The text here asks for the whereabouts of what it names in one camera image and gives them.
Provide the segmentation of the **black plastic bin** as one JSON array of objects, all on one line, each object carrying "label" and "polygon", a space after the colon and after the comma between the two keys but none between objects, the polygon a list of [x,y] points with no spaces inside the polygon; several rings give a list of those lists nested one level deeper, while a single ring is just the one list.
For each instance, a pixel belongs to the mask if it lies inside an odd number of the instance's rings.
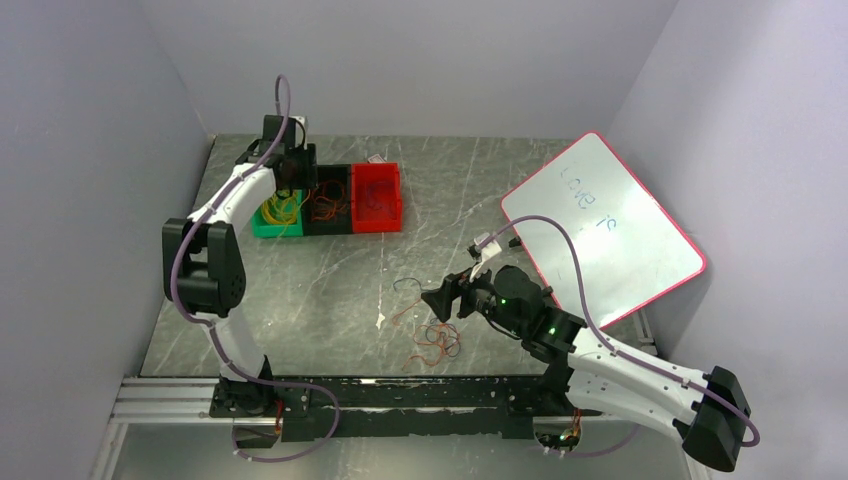
[{"label": "black plastic bin", "polygon": [[319,165],[317,174],[301,209],[304,236],[352,234],[351,165]]}]

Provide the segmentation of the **green plastic bin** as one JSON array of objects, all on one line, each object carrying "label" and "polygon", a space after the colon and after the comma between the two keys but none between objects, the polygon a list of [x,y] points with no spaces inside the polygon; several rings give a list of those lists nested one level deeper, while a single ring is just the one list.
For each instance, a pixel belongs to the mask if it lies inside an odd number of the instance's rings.
[{"label": "green plastic bin", "polygon": [[264,201],[251,217],[256,238],[302,237],[302,190],[282,191]]}]

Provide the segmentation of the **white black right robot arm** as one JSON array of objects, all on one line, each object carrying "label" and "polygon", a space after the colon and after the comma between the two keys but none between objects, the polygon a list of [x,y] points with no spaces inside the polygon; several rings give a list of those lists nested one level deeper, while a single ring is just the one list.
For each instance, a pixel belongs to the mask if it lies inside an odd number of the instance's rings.
[{"label": "white black right robot arm", "polygon": [[612,414],[672,438],[706,467],[735,470],[751,407],[730,370],[681,367],[595,333],[515,266],[450,274],[421,299],[441,322],[481,315],[546,364],[539,398],[548,412]]}]

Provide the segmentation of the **pink framed whiteboard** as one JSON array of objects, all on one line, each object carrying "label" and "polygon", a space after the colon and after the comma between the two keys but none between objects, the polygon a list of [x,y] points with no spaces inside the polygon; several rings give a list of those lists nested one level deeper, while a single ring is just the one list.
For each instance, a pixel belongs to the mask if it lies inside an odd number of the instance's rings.
[{"label": "pink framed whiteboard", "polygon": [[606,327],[701,274],[705,255],[596,132],[501,200],[559,307]]}]

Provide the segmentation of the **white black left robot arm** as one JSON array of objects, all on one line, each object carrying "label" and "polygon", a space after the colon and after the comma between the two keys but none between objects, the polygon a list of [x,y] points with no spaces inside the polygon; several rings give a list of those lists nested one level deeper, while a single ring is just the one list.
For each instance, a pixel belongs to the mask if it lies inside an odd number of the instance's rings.
[{"label": "white black left robot arm", "polygon": [[186,320],[204,329],[218,360],[215,416],[261,416],[282,403],[267,356],[240,309],[247,280],[238,235],[274,195],[315,186],[316,150],[307,132],[304,116],[266,116],[261,137],[235,161],[213,196],[162,228],[165,295]]}]

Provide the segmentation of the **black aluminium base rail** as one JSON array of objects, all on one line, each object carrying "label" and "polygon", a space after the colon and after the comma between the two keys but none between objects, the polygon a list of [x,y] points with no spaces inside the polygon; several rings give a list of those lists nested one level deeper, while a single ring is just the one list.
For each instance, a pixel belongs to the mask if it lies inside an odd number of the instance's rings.
[{"label": "black aluminium base rail", "polygon": [[228,426],[238,447],[310,445],[339,438],[498,435],[557,437],[580,413],[542,393],[536,375],[294,377],[286,387],[238,387],[216,378],[131,378],[114,424]]}]

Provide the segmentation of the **red plastic bin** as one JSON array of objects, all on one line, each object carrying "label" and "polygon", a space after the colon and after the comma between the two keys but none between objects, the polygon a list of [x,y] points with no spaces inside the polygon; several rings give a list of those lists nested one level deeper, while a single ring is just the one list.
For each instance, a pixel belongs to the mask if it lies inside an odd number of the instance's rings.
[{"label": "red plastic bin", "polygon": [[397,163],[356,163],[351,168],[355,234],[400,232],[403,198]]}]

